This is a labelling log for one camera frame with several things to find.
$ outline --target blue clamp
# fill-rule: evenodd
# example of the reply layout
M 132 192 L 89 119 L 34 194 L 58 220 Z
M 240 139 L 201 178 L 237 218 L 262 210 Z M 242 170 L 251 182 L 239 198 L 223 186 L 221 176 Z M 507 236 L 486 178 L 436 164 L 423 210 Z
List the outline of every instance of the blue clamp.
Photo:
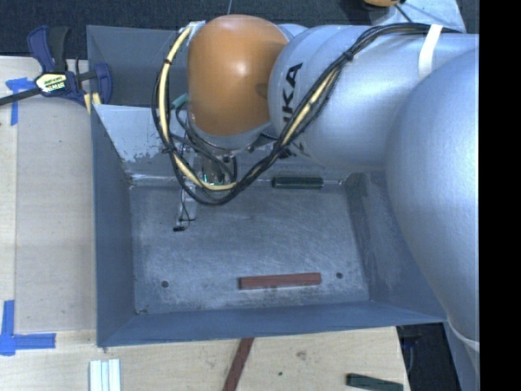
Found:
M 89 73 L 87 73 L 76 76 L 73 72 L 67 70 L 67 62 L 63 56 L 63 45 L 69 32 L 69 28 L 50 29 L 49 26 L 44 25 L 34 29 L 27 37 L 31 56 L 42 67 L 42 74 L 35 79 L 35 83 L 38 78 L 50 72 L 65 76 L 65 79 L 61 81 L 63 85 L 59 89 L 43 90 L 40 94 L 45 97 L 69 99 L 85 107 L 85 91 L 81 88 L 81 81 L 82 79 L 97 78 L 99 97 L 103 103 L 108 103 L 112 96 L 112 78 L 108 64 L 96 64 L 94 66 L 95 75 L 88 75 Z
M 56 333 L 36 335 L 15 335 L 15 301 L 3 303 L 2 333 L 0 334 L 0 355 L 13 356 L 17 350 L 54 349 Z

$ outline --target yellow cable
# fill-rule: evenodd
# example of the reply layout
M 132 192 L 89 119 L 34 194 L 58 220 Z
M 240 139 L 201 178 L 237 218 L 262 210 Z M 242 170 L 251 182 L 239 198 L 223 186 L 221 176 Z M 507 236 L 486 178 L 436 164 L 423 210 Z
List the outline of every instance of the yellow cable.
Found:
M 168 143 L 170 143 L 170 134 L 169 134 L 169 123 L 167 121 L 167 106 L 166 106 L 166 83 L 167 78 L 169 75 L 169 69 L 170 64 L 172 63 L 177 51 L 179 51 L 179 48 L 181 47 L 181 44 L 185 41 L 185 39 L 189 36 L 190 32 L 192 30 L 191 26 L 187 26 L 185 30 L 179 35 L 179 37 L 174 42 L 172 49 L 170 50 L 169 54 L 167 55 L 166 60 L 168 62 L 165 62 L 160 74 L 160 82 L 159 82 L 159 111 L 160 111 L 160 126 L 161 130 L 163 132 L 164 140 L 166 140 Z M 309 102 L 304 106 L 304 108 L 300 111 L 299 116 L 296 118 L 295 122 L 289 129 L 286 137 L 282 141 L 282 144 L 286 143 L 289 138 L 293 135 L 298 125 L 302 122 L 302 120 L 307 116 L 309 113 L 309 110 L 313 106 L 313 104 L 318 100 L 318 98 L 321 96 L 322 92 L 325 88 L 328 87 L 329 84 L 333 82 L 333 80 L 338 75 L 339 70 L 331 71 L 327 77 L 324 79 L 322 84 L 315 90 L 311 98 L 309 99 Z M 196 186 L 206 188 L 210 191 L 228 191 L 234 188 L 237 185 L 237 182 L 232 182 L 231 184 L 225 184 L 225 185 L 218 185 L 213 186 L 212 184 L 208 184 L 205 181 L 201 181 L 197 175 L 195 175 L 191 169 L 189 169 L 174 153 L 172 154 L 172 158 L 175 160 L 177 167 L 179 170 L 185 174 L 187 178 L 189 178 Z
M 169 69 L 170 69 L 170 63 L 172 63 L 177 51 L 179 51 L 179 48 L 181 47 L 181 44 L 185 41 L 185 39 L 188 37 L 192 30 L 191 26 L 187 26 L 185 30 L 179 35 L 179 37 L 174 42 L 172 49 L 170 50 L 169 54 L 167 55 L 166 60 L 168 62 L 165 62 L 163 65 L 163 68 L 161 69 L 160 74 L 160 83 L 159 83 L 159 110 L 160 110 L 160 125 L 161 130 L 163 132 L 164 140 L 166 140 L 168 143 L 170 143 L 170 134 L 169 134 L 169 123 L 167 121 L 167 106 L 166 106 L 166 82 L 169 75 Z M 198 187 L 204 187 L 211 191 L 228 191 L 232 189 L 236 182 L 233 182 L 231 184 L 225 184 L 221 186 L 213 186 L 212 184 L 208 184 L 207 182 L 201 181 L 189 168 L 186 167 L 186 165 L 181 161 L 181 159 L 176 156 L 175 154 L 172 154 L 172 158 L 176 161 L 176 165 L 179 168 L 179 170 L 185 174 L 195 185 Z
M 295 133 L 296 128 L 298 125 L 302 122 L 302 120 L 308 115 L 309 110 L 313 106 L 313 103 L 315 103 L 318 98 L 321 96 L 324 89 L 333 82 L 335 79 L 335 76 L 338 75 L 339 70 L 333 70 L 329 74 L 327 74 L 327 77 L 324 79 L 322 84 L 315 90 L 311 98 L 309 99 L 308 103 L 302 108 L 302 110 L 299 113 L 299 116 L 295 119 L 293 122 L 293 125 L 291 125 L 291 128 L 287 132 L 286 137 L 282 141 L 282 144 L 285 144 L 288 139 Z

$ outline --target black object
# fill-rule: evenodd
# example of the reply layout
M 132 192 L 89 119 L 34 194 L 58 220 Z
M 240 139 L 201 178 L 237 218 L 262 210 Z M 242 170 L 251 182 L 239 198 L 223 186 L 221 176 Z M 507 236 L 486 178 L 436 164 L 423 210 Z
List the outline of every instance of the black object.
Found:
M 403 391 L 404 389 L 404 386 L 397 382 L 379 380 L 361 374 L 347 374 L 345 383 L 351 387 L 368 389 L 369 391 Z
M 320 190 L 324 187 L 321 177 L 273 177 L 271 180 L 273 188 L 292 188 L 301 190 Z

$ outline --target white velcro strap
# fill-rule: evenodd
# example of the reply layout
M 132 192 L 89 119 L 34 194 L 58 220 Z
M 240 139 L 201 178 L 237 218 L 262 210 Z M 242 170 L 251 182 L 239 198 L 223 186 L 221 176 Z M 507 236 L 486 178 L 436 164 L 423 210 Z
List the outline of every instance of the white velcro strap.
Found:
M 440 24 L 433 24 L 429 29 L 418 59 L 418 75 L 420 80 L 425 78 L 432 72 L 432 56 L 434 55 L 434 48 L 438 42 L 438 38 L 443 28 Z

